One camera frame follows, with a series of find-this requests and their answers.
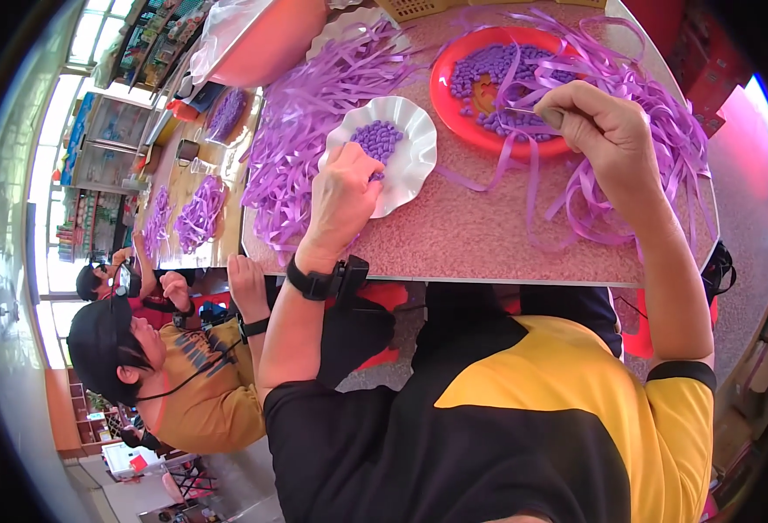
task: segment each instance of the pile of purple ribbon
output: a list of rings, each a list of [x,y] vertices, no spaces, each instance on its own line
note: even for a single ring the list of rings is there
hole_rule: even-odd
[[[169,225],[171,214],[169,191],[166,187],[160,187],[146,218],[146,226],[143,228],[143,236],[146,238],[146,255],[149,258],[152,257],[153,253],[160,250],[160,242],[169,238],[167,225]]]
[[[326,135],[369,99],[409,84],[426,67],[408,63],[415,51],[395,51],[402,31],[382,17],[371,27],[352,24],[305,64],[265,90],[259,129],[248,152],[249,180],[242,205],[256,209],[254,234],[279,254],[295,251],[311,214],[311,179],[326,150]]]
[[[183,252],[191,255],[216,233],[216,221],[224,207],[226,186],[213,174],[204,177],[189,204],[175,218],[173,229]]]
[[[458,24],[461,24],[465,29],[465,34],[485,28],[485,26],[480,26],[469,29],[464,22],[465,11],[463,10],[463,14],[458,21]],[[707,167],[706,135],[700,128],[698,121],[692,116],[690,104],[683,107],[660,83],[647,78],[642,72],[639,64],[645,51],[645,40],[642,32],[636,26],[621,18],[605,16],[586,18],[579,22],[578,29],[571,29],[558,23],[554,18],[538,9],[532,8],[531,12],[534,16],[513,13],[506,13],[506,16],[516,20],[531,22],[538,29],[562,35],[561,45],[558,52],[552,57],[526,60],[526,63],[538,65],[534,80],[515,80],[513,74],[507,74],[498,89],[495,104],[498,107],[531,108],[548,90],[561,84],[554,78],[550,78],[555,70],[586,75],[586,81],[610,95],[638,102],[649,115],[649,125],[654,140],[654,151],[656,152],[660,169],[660,182],[671,205],[674,205],[678,186],[681,183],[684,183],[686,186],[690,215],[690,246],[693,252],[696,247],[697,238],[693,214],[693,200],[695,198],[697,198],[706,224],[710,229],[710,234],[714,239],[717,233],[713,216],[703,201],[698,187],[698,176],[708,177],[710,175],[709,168]],[[597,22],[618,24],[631,29],[642,42],[640,55],[630,58],[599,44],[584,28],[588,24]],[[579,56],[561,55],[567,45],[574,47],[578,51]],[[516,69],[520,59],[519,50],[512,67],[510,67],[510,71]],[[523,85],[530,89],[530,92],[521,99],[507,100],[506,95],[514,85]],[[530,182],[526,194],[526,225],[531,243],[543,248],[555,249],[564,248],[578,238],[586,238],[605,245],[619,245],[635,241],[636,238],[632,233],[601,232],[603,229],[602,224],[605,224],[604,227],[608,228],[609,222],[619,220],[613,219],[613,207],[599,188],[591,164],[586,158],[572,174],[564,194],[550,205],[545,214],[546,220],[552,220],[556,213],[564,207],[567,213],[567,220],[572,228],[570,236],[557,246],[541,245],[531,230],[540,178],[538,145],[532,136],[538,133],[554,135],[558,133],[545,126],[516,129],[507,127],[507,129],[510,130],[510,133],[504,141],[494,178],[487,186],[475,183],[444,166],[437,165],[435,170],[449,180],[460,183],[474,191],[488,191],[500,182],[507,169],[525,168],[525,166],[510,158],[515,137],[523,135],[529,140],[532,151],[530,156]],[[586,204],[583,206],[583,211],[578,215],[574,213],[570,204],[576,193],[581,193]]]

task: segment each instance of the needle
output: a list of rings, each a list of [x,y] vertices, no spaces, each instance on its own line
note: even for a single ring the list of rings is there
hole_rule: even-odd
[[[518,109],[517,107],[504,107],[504,109],[514,110],[514,111],[517,111],[519,113],[525,113],[526,115],[537,115],[538,114],[538,113],[536,113],[536,111],[531,110],[531,109]]]

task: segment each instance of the yellow and black shirt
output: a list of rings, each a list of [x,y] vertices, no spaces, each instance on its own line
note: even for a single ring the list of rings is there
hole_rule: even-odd
[[[586,327],[502,318],[424,358],[400,392],[317,382],[264,413],[289,523],[697,521],[715,378],[655,367],[645,387]]]
[[[167,345],[163,371],[167,390],[150,431],[172,447],[196,454],[234,452],[265,435],[262,409],[253,385],[250,349],[240,342],[236,320],[209,330],[160,329]]]

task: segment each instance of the red plate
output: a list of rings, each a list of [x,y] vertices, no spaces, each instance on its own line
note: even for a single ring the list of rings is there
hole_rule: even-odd
[[[497,136],[494,132],[486,131],[482,126],[474,123],[474,120],[477,119],[478,111],[474,111],[474,116],[462,116],[459,113],[459,110],[465,107],[465,104],[462,102],[462,99],[451,95],[449,79],[457,60],[465,58],[477,49],[484,48],[490,44],[506,45],[512,42],[532,44],[537,48],[542,48],[552,53],[557,52],[558,47],[561,45],[559,38],[538,29],[530,27],[489,27],[454,40],[439,56],[431,71],[431,103],[442,119],[442,122],[463,140],[498,155],[503,149],[505,138]],[[562,54],[578,55],[578,52],[568,45]],[[491,101],[494,101],[497,86],[483,87],[475,85],[474,92],[479,92],[478,89],[481,88],[483,91],[488,90]],[[567,151],[570,151],[570,148],[567,146],[564,138],[560,136],[538,144],[538,156],[541,157],[555,156]],[[525,143],[515,142],[515,145],[512,147],[512,157],[528,158],[529,155],[530,144],[528,141]]]

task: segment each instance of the black wristwatch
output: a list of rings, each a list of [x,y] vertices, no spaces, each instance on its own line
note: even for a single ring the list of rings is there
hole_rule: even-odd
[[[172,313],[172,325],[178,329],[187,328],[187,318],[192,318],[195,315],[195,302],[189,300],[189,310],[187,312],[173,312]]]
[[[238,320],[238,334],[242,337],[242,341],[247,342],[249,337],[267,332],[268,320],[271,318],[269,316],[265,319],[261,319],[260,321],[245,323],[242,315],[240,313],[236,313],[236,319]]]
[[[291,255],[291,261],[288,262],[288,267],[285,269],[285,277],[295,289],[303,294],[304,298],[313,301],[325,301],[329,296],[337,294],[340,285],[340,279],[337,276],[345,265],[346,262],[344,261],[337,262],[330,275],[314,271],[304,275],[297,268],[294,255]]]

